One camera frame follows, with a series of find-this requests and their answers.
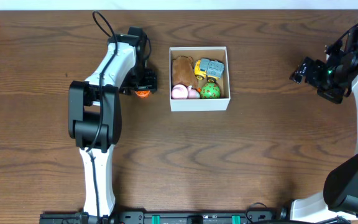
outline wooden table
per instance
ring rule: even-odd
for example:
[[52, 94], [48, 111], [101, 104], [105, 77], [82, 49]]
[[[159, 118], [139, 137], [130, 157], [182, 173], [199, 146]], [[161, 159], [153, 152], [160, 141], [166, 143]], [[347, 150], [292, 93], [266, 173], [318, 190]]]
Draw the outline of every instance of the wooden table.
[[[106, 11], [116, 32], [143, 27], [156, 94], [121, 96], [114, 152], [122, 207], [244, 210], [319, 192], [356, 145], [354, 97], [334, 105], [288, 80], [305, 56], [324, 58], [358, 11]], [[227, 46], [227, 111], [172, 113], [169, 47]], [[106, 53], [90, 11], [0, 12], [0, 223], [37, 223], [85, 201], [68, 136], [68, 86]]]

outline brown tabletop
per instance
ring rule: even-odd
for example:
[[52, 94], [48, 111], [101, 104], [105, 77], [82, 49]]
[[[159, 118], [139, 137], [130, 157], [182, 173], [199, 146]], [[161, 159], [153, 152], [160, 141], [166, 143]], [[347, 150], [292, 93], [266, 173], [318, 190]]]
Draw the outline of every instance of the brown tabletop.
[[[288, 77], [358, 22], [358, 11], [105, 11], [116, 32], [143, 27], [158, 92], [121, 96], [114, 194], [123, 207], [245, 210], [323, 189], [356, 145], [354, 97], [341, 105]], [[172, 113], [169, 47], [227, 46], [227, 111]], [[0, 12], [0, 223], [37, 223], [84, 205], [68, 136], [68, 87], [94, 72], [106, 36], [91, 11]]]

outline green toy ball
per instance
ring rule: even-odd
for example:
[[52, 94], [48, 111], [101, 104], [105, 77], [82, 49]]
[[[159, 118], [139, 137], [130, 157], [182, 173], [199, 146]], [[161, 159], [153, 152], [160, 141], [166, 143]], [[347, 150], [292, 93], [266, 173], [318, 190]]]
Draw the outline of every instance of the green toy ball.
[[221, 97], [221, 90], [216, 83], [207, 83], [201, 89], [201, 99], [218, 99]]

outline yellow and blue toy truck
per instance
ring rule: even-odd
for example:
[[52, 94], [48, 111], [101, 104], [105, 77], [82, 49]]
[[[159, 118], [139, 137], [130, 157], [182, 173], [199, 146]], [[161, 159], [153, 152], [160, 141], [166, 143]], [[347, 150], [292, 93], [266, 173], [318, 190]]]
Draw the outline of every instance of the yellow and blue toy truck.
[[216, 80], [222, 78], [224, 65], [217, 60], [202, 58], [196, 62], [194, 74], [198, 80], [207, 79], [209, 83], [216, 83]]

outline white box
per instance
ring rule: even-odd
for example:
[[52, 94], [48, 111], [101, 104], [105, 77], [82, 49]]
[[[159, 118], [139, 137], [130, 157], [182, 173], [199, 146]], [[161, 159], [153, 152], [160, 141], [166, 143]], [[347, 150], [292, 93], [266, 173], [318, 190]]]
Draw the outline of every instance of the white box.
[[[218, 87], [223, 93], [220, 99], [192, 99], [192, 100], [173, 100], [172, 90], [172, 60], [179, 57], [192, 57], [194, 62], [201, 58], [219, 60], [224, 64], [223, 77], [217, 81]], [[198, 80], [198, 87], [207, 83], [206, 79]], [[171, 47], [169, 48], [169, 99], [171, 111], [222, 111], [226, 110], [230, 102], [229, 84], [229, 64], [227, 62], [226, 47]]]

